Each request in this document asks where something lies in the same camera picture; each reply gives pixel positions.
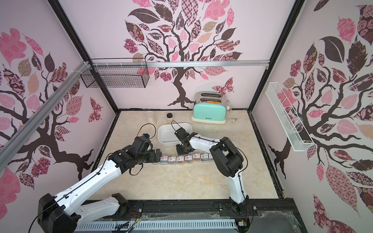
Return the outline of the paper clip box side-left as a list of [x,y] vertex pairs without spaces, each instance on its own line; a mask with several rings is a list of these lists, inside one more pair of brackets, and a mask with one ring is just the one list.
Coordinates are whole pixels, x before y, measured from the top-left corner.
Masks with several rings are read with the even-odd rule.
[[185,155],[184,156],[184,163],[185,164],[193,163],[193,155],[192,154]]

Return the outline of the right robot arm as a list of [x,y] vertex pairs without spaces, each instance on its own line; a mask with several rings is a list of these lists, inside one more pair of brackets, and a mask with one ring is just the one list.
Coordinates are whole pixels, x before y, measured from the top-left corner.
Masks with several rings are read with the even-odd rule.
[[246,212],[249,197],[245,191],[242,177],[244,157],[233,142],[227,137],[222,139],[205,138],[195,132],[189,134],[182,129],[174,134],[180,141],[180,144],[176,146],[179,155],[186,155],[195,150],[208,152],[212,155],[219,172],[228,178],[232,211],[236,215]]

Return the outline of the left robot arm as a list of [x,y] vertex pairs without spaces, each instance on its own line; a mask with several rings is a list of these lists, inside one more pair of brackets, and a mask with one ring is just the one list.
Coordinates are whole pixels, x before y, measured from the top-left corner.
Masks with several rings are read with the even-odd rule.
[[127,200],[120,194],[108,199],[85,205],[84,202],[111,180],[136,165],[158,162],[148,134],[137,136],[132,145],[108,155],[104,163],[72,187],[53,196],[44,195],[38,204],[38,214],[33,222],[38,223],[45,233],[73,233],[77,227],[103,216],[117,213],[126,207]]

